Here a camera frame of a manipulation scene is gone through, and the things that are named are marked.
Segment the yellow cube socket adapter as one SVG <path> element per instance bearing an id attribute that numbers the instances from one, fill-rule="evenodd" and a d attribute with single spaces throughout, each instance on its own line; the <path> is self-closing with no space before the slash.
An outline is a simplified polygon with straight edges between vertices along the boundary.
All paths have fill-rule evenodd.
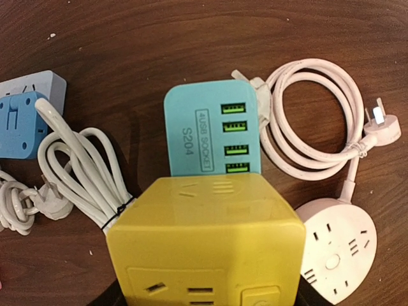
<path id="1" fill-rule="evenodd" d="M 305 226 L 259 174 L 165 177 L 106 242 L 128 305 L 293 305 Z"/>

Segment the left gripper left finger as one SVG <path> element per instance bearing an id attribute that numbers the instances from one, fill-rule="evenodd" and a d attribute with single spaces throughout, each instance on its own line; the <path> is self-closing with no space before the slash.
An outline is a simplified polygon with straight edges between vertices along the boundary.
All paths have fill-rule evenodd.
<path id="1" fill-rule="evenodd" d="M 88 303 L 87 306 L 127 306 L 118 280 L 115 280 L 97 298 Z"/>

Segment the teal USB power strip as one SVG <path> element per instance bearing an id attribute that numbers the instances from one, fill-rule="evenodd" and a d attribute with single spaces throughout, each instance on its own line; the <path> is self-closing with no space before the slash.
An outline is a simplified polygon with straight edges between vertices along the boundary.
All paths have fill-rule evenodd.
<path id="1" fill-rule="evenodd" d="M 174 177 L 261 173 L 256 91 L 242 80 L 178 85 L 164 97 Z"/>

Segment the pink round power strip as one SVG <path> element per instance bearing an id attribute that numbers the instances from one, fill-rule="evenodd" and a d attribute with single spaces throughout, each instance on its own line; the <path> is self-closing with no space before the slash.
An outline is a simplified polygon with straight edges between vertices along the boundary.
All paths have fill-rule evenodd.
<path id="1" fill-rule="evenodd" d="M 377 250 L 370 215 L 349 198 L 320 198 L 298 207 L 306 237 L 301 275 L 327 302 L 337 305 L 368 275 Z"/>

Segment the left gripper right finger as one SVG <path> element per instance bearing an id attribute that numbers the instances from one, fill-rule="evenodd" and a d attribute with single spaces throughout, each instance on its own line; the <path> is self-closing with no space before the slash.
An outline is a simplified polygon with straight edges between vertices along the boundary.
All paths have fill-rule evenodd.
<path id="1" fill-rule="evenodd" d="M 332 306 L 332 304 L 308 282 L 300 282 L 296 295 L 296 306 Z"/>

